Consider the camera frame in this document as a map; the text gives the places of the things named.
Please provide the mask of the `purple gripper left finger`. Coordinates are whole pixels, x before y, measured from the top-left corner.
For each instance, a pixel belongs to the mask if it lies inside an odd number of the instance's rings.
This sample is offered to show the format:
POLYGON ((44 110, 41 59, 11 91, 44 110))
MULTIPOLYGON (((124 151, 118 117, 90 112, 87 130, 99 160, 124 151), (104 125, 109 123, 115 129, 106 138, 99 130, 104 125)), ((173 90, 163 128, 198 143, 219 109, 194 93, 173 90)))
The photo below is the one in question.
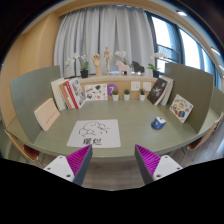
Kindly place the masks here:
POLYGON ((87 145, 67 157, 59 155, 44 170, 81 186, 92 154, 92 146, 87 145))

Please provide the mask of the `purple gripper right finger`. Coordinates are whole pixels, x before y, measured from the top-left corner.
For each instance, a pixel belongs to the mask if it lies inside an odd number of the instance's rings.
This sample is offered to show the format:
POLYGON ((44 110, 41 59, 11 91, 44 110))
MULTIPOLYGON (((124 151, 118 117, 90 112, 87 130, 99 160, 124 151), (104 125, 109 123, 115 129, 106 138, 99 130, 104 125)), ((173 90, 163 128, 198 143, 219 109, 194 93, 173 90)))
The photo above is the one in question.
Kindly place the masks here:
POLYGON ((145 184, 182 169, 169 155, 159 156, 140 145, 135 145, 135 157, 145 184))

